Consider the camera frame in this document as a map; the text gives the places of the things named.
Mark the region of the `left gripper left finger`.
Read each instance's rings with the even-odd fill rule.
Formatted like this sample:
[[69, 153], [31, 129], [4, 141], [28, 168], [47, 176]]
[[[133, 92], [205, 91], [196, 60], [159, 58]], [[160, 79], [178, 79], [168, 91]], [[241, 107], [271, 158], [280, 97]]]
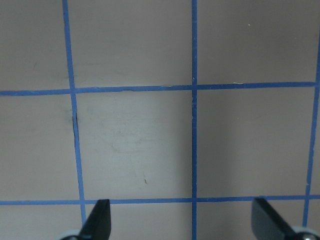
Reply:
[[78, 237], [80, 240], [108, 240], [111, 235], [111, 207], [109, 199], [94, 205]]

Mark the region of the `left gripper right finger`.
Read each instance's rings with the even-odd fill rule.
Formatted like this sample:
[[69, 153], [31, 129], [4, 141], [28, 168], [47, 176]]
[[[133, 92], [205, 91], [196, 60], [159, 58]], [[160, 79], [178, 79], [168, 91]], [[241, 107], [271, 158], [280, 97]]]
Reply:
[[295, 231], [264, 198], [251, 205], [251, 229], [257, 240], [291, 240]]

